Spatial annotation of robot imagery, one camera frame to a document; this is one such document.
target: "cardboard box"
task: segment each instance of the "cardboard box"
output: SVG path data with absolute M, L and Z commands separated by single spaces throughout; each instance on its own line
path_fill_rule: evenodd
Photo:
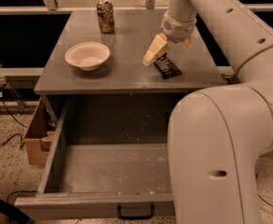
M 48 130 L 47 110 L 40 100 L 24 136 L 28 162 L 31 165 L 46 164 L 53 134 L 53 131 Z

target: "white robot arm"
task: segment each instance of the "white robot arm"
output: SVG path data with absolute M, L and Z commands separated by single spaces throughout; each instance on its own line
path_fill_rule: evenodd
M 171 0 L 144 64 L 184 42 L 197 12 L 240 84 L 191 93 L 171 114 L 177 223 L 260 224 L 254 165 L 273 150 L 273 29 L 238 0 Z

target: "concrete floor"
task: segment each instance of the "concrete floor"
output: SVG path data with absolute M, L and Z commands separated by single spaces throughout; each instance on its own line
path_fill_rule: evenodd
M 27 102 L 25 111 L 20 116 L 17 115 L 18 107 L 16 102 L 7 102 L 7 106 L 17 119 L 28 126 L 32 118 L 37 102 Z M 14 133 L 25 133 L 25 128 L 21 127 L 12 117 L 10 117 L 3 104 L 0 102 L 0 144 Z M 259 194 L 268 202 L 273 204 L 273 152 L 259 158 L 256 166 L 258 174 L 257 183 Z M 6 146 L 0 148 L 0 199 L 6 201 L 7 196 L 17 190 L 37 190 L 39 180 L 43 174 L 43 166 L 29 165 L 26 151 L 20 150 L 20 139 L 15 137 Z M 33 194 L 17 194 L 11 196 L 10 203 L 14 203 L 17 196 Z M 261 215 L 264 224 L 273 224 L 273 208 L 266 203 L 259 201 Z M 74 220 L 39 220 L 36 224 L 76 224 Z M 0 214 L 0 224 L 7 224 L 9 220 Z M 143 224 L 173 224 L 174 217 L 154 217 L 146 221 L 122 221 L 116 218 L 106 219 L 83 219 L 81 224 L 116 224 L 116 223 L 143 223 Z

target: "tin can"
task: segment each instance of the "tin can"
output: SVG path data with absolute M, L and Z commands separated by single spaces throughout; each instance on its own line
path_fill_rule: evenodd
M 108 0 L 97 4 L 98 22 L 101 32 L 112 33 L 115 30 L 114 7 Z

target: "bowl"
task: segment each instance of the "bowl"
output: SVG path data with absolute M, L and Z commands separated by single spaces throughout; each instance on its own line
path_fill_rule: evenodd
M 65 60 L 70 65 L 84 71 L 98 69 L 110 56 L 110 50 L 98 42 L 83 42 L 77 44 L 65 53 Z

